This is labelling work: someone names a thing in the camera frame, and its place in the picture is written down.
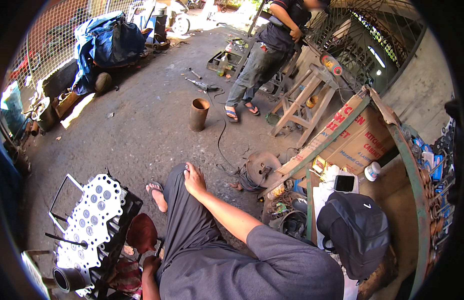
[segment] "black shirt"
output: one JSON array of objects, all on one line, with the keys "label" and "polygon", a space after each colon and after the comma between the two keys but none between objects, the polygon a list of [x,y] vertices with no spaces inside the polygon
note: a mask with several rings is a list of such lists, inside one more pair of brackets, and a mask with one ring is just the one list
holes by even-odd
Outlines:
[{"label": "black shirt", "polygon": [[[304,26],[312,17],[312,14],[302,7],[303,3],[303,0],[274,0],[272,2],[285,9],[297,26]],[[290,31],[271,23],[267,24],[267,27],[258,34],[256,40],[283,52],[290,52],[294,48],[294,40]]]},{"label": "black shirt", "polygon": [[174,259],[162,274],[162,300],[343,299],[341,267],[319,248],[265,225],[247,236],[257,259],[213,243]]}]

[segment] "wooden stool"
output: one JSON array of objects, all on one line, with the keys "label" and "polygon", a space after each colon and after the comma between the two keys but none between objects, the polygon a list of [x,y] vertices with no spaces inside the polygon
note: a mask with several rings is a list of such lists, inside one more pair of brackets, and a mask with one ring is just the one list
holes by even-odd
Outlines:
[{"label": "wooden stool", "polygon": [[[303,83],[309,75],[312,74],[312,78],[304,90],[300,93],[300,95],[295,99],[295,101],[290,105],[289,101],[292,102],[289,97],[290,95]],[[319,86],[320,82],[324,81],[324,87],[319,92],[319,100],[318,103],[319,107],[315,114],[312,116],[310,108],[307,106],[306,109],[306,116],[302,116],[301,113],[301,106],[305,103],[305,101],[312,95],[315,89]],[[310,64],[309,69],[307,70],[306,74],[302,76],[293,86],[292,88],[285,93],[284,96],[281,97],[281,100],[278,102],[277,106],[271,111],[272,113],[277,112],[281,107],[284,110],[284,115],[281,117],[279,122],[275,125],[274,129],[272,129],[270,135],[276,136],[279,131],[283,128],[287,121],[292,121],[297,123],[301,126],[305,127],[304,133],[300,137],[299,141],[297,142],[297,147],[302,147],[306,142],[307,138],[311,135],[312,131],[314,130],[315,126],[319,122],[320,117],[325,111],[325,108],[329,104],[334,95],[335,91],[339,88],[339,85],[334,79],[334,76],[327,71],[327,69],[323,66],[318,67],[314,64]]]}]

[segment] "fluorescent lamp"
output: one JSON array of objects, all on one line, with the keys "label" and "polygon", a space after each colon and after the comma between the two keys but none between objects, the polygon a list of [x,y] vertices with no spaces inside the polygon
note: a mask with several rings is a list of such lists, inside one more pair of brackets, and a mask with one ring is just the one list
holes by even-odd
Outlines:
[{"label": "fluorescent lamp", "polygon": [[369,48],[370,52],[376,57],[377,61],[380,63],[382,68],[385,68],[384,62],[380,59],[379,55],[374,51],[374,49],[369,45],[367,46],[367,48]]}]

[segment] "gray pants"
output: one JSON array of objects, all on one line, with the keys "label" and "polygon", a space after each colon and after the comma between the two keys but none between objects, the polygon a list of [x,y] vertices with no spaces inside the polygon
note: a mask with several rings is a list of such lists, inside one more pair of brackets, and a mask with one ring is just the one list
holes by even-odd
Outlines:
[{"label": "gray pants", "polygon": [[164,186],[164,199],[168,205],[167,235],[164,259],[155,278],[159,286],[162,273],[181,255],[204,248],[239,252],[225,242],[211,212],[187,191],[184,170],[185,164],[176,165]]},{"label": "gray pants", "polygon": [[244,70],[232,86],[225,105],[236,107],[241,100],[244,103],[252,101],[259,87],[271,80],[289,57],[288,53],[271,47],[267,47],[266,52],[260,48],[260,42],[255,42]]}]

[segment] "rusty metal disc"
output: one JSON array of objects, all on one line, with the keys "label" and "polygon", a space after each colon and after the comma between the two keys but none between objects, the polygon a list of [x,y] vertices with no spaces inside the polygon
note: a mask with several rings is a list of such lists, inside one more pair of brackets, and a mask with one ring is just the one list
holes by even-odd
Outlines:
[{"label": "rusty metal disc", "polygon": [[[265,166],[271,166],[272,171],[267,175],[266,179],[262,181],[262,170]],[[270,187],[282,177],[281,174],[274,172],[281,166],[281,162],[277,157],[268,151],[257,151],[252,153],[246,162],[246,170],[250,179],[255,184],[260,184],[260,186],[264,188]]]}]

